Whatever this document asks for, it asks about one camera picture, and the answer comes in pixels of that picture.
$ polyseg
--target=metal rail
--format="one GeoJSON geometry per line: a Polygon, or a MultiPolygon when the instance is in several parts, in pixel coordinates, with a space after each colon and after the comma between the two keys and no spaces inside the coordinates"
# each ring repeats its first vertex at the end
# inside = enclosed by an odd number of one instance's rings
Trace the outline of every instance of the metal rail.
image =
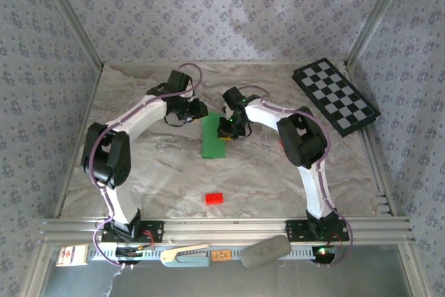
{"type": "MultiPolygon", "coordinates": [[[[57,246],[89,243],[96,223],[103,218],[55,218],[42,222],[39,243],[57,246]]],[[[294,218],[157,218],[165,222],[163,243],[172,246],[209,242],[214,246],[245,246],[286,235],[286,220],[294,218]]],[[[414,243],[407,217],[350,217],[354,242],[358,245],[414,243]]],[[[324,243],[299,242],[319,246],[324,243]]]]}

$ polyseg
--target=cable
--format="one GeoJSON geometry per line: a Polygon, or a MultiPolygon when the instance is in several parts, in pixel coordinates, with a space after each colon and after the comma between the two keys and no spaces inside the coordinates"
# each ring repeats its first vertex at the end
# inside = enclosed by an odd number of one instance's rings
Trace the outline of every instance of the cable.
{"type": "Polygon", "coordinates": [[[154,237],[153,237],[153,234],[149,230],[144,230],[144,231],[142,231],[142,233],[145,234],[146,236],[150,237],[150,245],[153,246],[153,250],[154,250],[155,247],[154,247],[154,237]]]}
{"type": "Polygon", "coordinates": [[[102,219],[105,219],[105,218],[99,218],[99,219],[96,220],[95,229],[97,229],[97,224],[99,224],[99,221],[102,220],[102,219]]]}
{"type": "Polygon", "coordinates": [[[183,122],[181,125],[174,125],[174,124],[172,124],[172,123],[168,123],[167,118],[164,118],[164,122],[165,122],[167,125],[170,125],[171,127],[174,127],[174,128],[181,128],[181,127],[183,127],[184,125],[187,124],[187,122],[183,122]]]}
{"type": "Polygon", "coordinates": [[[249,138],[249,136],[252,134],[252,128],[250,127],[250,123],[251,122],[248,122],[249,134],[247,134],[247,136],[244,136],[242,138],[238,138],[239,140],[243,140],[243,139],[249,138]]]}
{"type": "Polygon", "coordinates": [[[338,238],[338,240],[340,240],[340,247],[339,247],[339,249],[340,249],[341,246],[343,245],[343,241],[341,240],[340,235],[336,232],[331,233],[331,239],[329,240],[329,243],[327,243],[325,247],[328,247],[332,243],[333,236],[336,236],[338,238]]]}
{"type": "Polygon", "coordinates": [[[114,212],[114,207],[113,207],[113,203],[111,202],[108,194],[106,193],[106,185],[105,186],[100,186],[98,181],[96,180],[95,176],[94,176],[94,169],[93,169],[93,164],[94,164],[94,160],[95,160],[95,155],[96,155],[96,151],[97,148],[100,145],[100,142],[102,141],[102,139],[104,139],[104,137],[114,128],[116,128],[118,125],[121,125],[123,122],[127,121],[128,119],[130,119],[131,117],[133,117],[137,112],[139,112],[141,109],[145,108],[147,105],[151,104],[152,102],[155,102],[156,100],[159,99],[163,99],[165,97],[176,97],[178,95],[182,95],[182,94],[186,94],[189,92],[193,92],[202,82],[202,70],[201,67],[199,67],[198,65],[194,64],[194,63],[184,63],[181,64],[179,66],[179,69],[191,65],[193,67],[195,67],[198,72],[200,73],[200,78],[198,79],[197,83],[195,85],[192,85],[191,88],[189,88],[188,90],[182,91],[182,92],[176,92],[176,93],[168,93],[168,94],[164,94],[164,95],[159,95],[158,97],[153,97],[152,99],[140,104],[138,107],[136,107],[132,112],[130,112],[127,116],[123,117],[119,122],[116,122],[110,126],[108,126],[105,130],[103,130],[103,132],[97,137],[94,145],[92,146],[91,152],[90,152],[90,158],[88,161],[88,170],[89,170],[89,174],[90,174],[90,180],[92,182],[92,184],[94,185],[94,187],[96,187],[97,189],[100,190],[100,192],[102,193],[102,195],[104,196],[105,202],[108,205],[109,211],[110,211],[110,216],[108,217],[108,219],[106,219],[104,222],[100,223],[99,226],[96,228],[96,230],[94,231],[94,233],[92,234],[92,243],[95,245],[97,252],[100,253],[100,255],[102,257],[104,257],[104,259],[109,263],[112,264],[114,266],[118,266],[121,267],[121,264],[114,262],[112,259],[110,259],[109,257],[107,257],[104,253],[104,251],[102,251],[97,243],[96,240],[96,236],[98,231],[103,228],[103,226],[105,226],[105,224],[111,222],[114,218],[115,212],[114,212]]]}
{"type": "Polygon", "coordinates": [[[271,106],[270,104],[267,104],[267,102],[264,101],[265,97],[270,97],[269,92],[259,86],[256,85],[246,85],[246,86],[242,86],[239,88],[239,90],[244,89],[244,88],[256,88],[256,89],[260,89],[262,90],[266,95],[263,95],[261,97],[261,103],[263,106],[265,106],[267,109],[270,109],[272,111],[277,111],[278,113],[295,113],[301,116],[304,116],[306,118],[309,118],[310,120],[314,121],[321,129],[321,131],[323,132],[323,135],[325,135],[326,137],[326,150],[325,150],[325,154],[316,162],[316,169],[317,169],[317,173],[318,173],[318,181],[320,183],[320,188],[321,188],[321,193],[323,194],[323,199],[326,203],[326,205],[329,207],[329,209],[332,210],[332,212],[334,214],[336,214],[338,217],[340,217],[340,219],[345,222],[346,227],[349,230],[349,234],[350,234],[350,243],[349,243],[349,248],[347,249],[347,251],[345,252],[345,254],[343,255],[343,257],[341,257],[339,260],[337,260],[336,262],[334,262],[333,264],[327,265],[327,266],[335,266],[337,264],[340,264],[341,262],[343,262],[348,256],[349,254],[353,251],[353,246],[354,246],[354,233],[353,233],[353,229],[350,226],[349,221],[345,218],[345,216],[341,215],[335,208],[334,206],[331,204],[331,202],[327,199],[327,193],[325,190],[325,185],[323,184],[323,178],[322,178],[322,174],[321,174],[321,163],[323,162],[323,160],[326,159],[327,155],[329,154],[330,150],[331,150],[331,138],[329,135],[329,131],[327,130],[327,127],[317,118],[315,118],[314,116],[305,113],[303,111],[299,111],[296,109],[280,109],[274,106],[271,106]]]}

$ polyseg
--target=wallpaper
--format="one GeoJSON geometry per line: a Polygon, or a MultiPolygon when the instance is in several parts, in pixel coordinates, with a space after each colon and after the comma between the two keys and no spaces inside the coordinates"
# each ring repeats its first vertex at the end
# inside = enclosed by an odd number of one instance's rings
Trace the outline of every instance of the wallpaper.
{"type": "Polygon", "coordinates": [[[70,0],[105,62],[344,59],[375,0],[70,0]]]}
{"type": "Polygon", "coordinates": [[[355,70],[376,121],[399,214],[411,216],[445,296],[445,0],[394,0],[355,70]]]}
{"type": "Polygon", "coordinates": [[[0,6],[0,296],[15,296],[97,73],[53,0],[0,6]]]}

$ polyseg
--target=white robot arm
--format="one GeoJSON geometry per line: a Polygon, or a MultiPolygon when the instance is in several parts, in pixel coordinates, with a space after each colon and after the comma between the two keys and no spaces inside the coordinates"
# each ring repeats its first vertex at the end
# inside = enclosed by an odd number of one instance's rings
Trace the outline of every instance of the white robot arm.
{"type": "MultiPolygon", "coordinates": [[[[284,108],[270,103],[263,104],[257,95],[245,97],[236,87],[230,88],[222,97],[226,116],[220,118],[218,137],[232,140],[242,138],[246,136],[245,127],[249,122],[258,122],[278,131],[284,152],[289,161],[297,166],[303,181],[311,233],[314,236],[330,234],[332,227],[337,225],[338,216],[332,210],[334,203],[327,187],[324,160],[319,169],[316,167],[327,145],[320,127],[305,116],[282,112],[284,108]]],[[[298,110],[312,115],[307,107],[298,110]]]]}
{"type": "Polygon", "coordinates": [[[90,173],[90,153],[95,141],[107,127],[118,124],[101,140],[94,155],[93,170],[96,180],[107,186],[102,196],[109,198],[105,198],[105,202],[110,215],[114,211],[111,227],[124,240],[137,238],[140,224],[140,211],[131,199],[130,188],[122,186],[131,170],[131,143],[150,125],[170,113],[174,113],[184,124],[206,116],[207,107],[199,99],[194,99],[192,90],[185,95],[155,99],[161,95],[180,93],[191,87],[191,78],[188,75],[172,71],[167,83],[149,90],[146,96],[126,113],[104,125],[93,123],[88,128],[81,160],[83,170],[87,174],[90,173]]]}

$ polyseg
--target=gray sponge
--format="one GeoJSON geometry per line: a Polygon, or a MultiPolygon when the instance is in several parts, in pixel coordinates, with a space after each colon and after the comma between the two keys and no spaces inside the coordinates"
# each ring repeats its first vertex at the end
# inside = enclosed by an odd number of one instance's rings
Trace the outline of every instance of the gray sponge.
{"type": "Polygon", "coordinates": [[[291,252],[291,243],[283,236],[263,240],[241,251],[241,263],[247,269],[255,268],[284,257],[291,252]]]}

